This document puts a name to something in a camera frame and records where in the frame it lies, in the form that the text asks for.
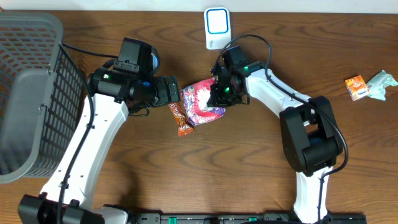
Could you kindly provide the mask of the mint green wipes pack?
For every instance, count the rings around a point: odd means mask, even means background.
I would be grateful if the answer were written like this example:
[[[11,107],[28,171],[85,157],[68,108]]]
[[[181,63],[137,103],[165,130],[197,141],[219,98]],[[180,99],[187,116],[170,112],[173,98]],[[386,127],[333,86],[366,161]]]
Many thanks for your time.
[[[366,85],[369,88],[368,97],[385,101],[386,88],[389,86],[397,86],[397,81],[391,74],[387,73],[385,70],[381,70],[377,75],[372,77]]]

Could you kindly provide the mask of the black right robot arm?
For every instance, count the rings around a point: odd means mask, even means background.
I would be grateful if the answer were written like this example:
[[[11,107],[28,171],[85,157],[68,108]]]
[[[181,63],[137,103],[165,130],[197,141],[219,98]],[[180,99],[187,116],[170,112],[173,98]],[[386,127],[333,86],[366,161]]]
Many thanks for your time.
[[[280,121],[287,162],[296,172],[294,212],[302,223],[319,223],[327,216],[327,173],[343,152],[343,140],[330,102],[301,94],[277,78],[264,62],[250,62],[239,46],[220,56],[212,69],[208,106],[227,108],[251,98],[267,106]]]

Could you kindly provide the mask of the red purple snack bag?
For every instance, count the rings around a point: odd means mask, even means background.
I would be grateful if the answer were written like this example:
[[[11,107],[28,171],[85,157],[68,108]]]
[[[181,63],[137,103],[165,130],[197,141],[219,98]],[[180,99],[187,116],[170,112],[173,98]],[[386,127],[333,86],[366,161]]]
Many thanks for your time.
[[[215,79],[209,78],[189,85],[181,91],[186,114],[194,126],[212,122],[226,113],[225,108],[208,106],[212,84],[215,84]]]

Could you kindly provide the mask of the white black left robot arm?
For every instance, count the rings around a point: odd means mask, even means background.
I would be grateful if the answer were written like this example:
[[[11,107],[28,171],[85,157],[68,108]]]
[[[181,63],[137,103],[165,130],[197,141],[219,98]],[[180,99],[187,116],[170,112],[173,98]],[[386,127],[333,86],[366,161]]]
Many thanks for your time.
[[[22,223],[135,223],[117,205],[93,209],[98,176],[111,143],[128,116],[144,117],[180,101],[177,79],[158,76],[157,49],[124,38],[120,53],[83,79],[86,98],[78,126],[55,173],[38,196],[24,195]]]

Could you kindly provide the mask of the orange red chocolate bar wrapper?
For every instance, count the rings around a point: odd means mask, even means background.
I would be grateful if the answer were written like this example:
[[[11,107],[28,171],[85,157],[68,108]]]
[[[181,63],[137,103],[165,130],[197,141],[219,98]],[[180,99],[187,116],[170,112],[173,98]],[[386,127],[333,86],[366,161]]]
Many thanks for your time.
[[[194,132],[193,126],[186,119],[185,113],[182,111],[180,103],[170,103],[169,108],[173,113],[173,116],[177,122],[178,129],[177,134],[179,137]]]

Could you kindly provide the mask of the small orange box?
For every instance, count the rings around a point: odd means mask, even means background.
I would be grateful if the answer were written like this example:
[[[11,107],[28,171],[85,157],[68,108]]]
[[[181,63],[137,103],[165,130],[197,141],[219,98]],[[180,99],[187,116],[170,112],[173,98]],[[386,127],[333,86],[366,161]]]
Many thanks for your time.
[[[345,86],[353,101],[360,100],[370,94],[369,88],[361,75],[346,79]]]

